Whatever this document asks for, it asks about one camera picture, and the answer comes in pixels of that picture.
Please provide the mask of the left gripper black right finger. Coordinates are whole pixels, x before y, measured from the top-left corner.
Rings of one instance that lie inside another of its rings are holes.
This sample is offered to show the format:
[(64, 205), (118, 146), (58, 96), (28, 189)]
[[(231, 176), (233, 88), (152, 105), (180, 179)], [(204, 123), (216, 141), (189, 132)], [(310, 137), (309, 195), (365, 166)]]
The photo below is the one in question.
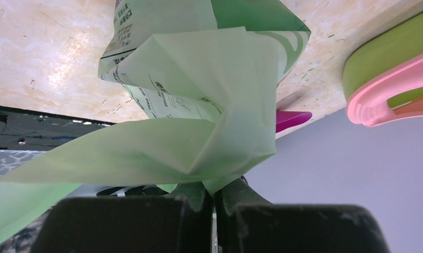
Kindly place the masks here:
[(236, 179), (214, 196), (223, 252), (389, 252), (366, 208), (273, 204)]

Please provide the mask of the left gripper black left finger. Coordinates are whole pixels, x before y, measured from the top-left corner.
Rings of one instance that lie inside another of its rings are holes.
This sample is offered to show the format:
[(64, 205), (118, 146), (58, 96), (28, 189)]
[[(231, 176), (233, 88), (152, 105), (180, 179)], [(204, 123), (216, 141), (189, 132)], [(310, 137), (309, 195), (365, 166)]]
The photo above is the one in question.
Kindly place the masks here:
[(163, 196), (67, 198), (32, 252), (210, 252), (213, 200), (201, 183)]

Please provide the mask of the magenta plastic litter scoop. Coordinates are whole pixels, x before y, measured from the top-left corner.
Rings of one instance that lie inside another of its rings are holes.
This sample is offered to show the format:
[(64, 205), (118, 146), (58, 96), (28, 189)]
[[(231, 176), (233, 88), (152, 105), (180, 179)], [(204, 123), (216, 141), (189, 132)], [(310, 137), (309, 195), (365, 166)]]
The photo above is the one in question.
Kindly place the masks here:
[(308, 111), (277, 111), (276, 133), (306, 123), (311, 118), (312, 113)]

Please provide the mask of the green cat litter bag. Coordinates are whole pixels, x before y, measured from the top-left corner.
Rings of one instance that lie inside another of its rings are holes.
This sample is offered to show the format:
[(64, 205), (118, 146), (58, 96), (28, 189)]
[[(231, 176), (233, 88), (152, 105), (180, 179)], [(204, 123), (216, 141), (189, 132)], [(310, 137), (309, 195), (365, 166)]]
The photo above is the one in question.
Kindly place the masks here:
[(118, 1), (99, 78), (147, 115), (0, 177), (0, 244), (82, 184), (200, 182), (211, 194), (274, 155), (276, 89), (310, 38), (280, 1)]

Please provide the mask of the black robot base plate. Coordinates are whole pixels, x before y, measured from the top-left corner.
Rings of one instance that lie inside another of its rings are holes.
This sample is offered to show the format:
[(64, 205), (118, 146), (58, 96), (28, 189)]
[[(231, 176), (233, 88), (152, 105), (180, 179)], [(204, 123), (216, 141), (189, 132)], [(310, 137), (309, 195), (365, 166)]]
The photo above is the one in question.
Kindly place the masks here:
[(0, 106), (0, 150), (49, 151), (111, 122)]

